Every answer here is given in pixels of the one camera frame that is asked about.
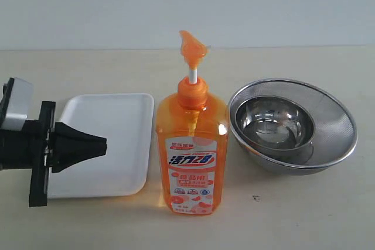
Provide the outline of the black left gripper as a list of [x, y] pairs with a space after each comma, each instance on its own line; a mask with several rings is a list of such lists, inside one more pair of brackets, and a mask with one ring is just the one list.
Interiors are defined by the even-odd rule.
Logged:
[[106, 138], [78, 131], [63, 122], [54, 124], [55, 109], [54, 101], [42, 101], [38, 119], [25, 121], [20, 131], [1, 129], [1, 169], [31, 170], [29, 207], [47, 205], [49, 146], [55, 149], [58, 144], [72, 144], [74, 147], [54, 150], [52, 173], [104, 156], [107, 151]]

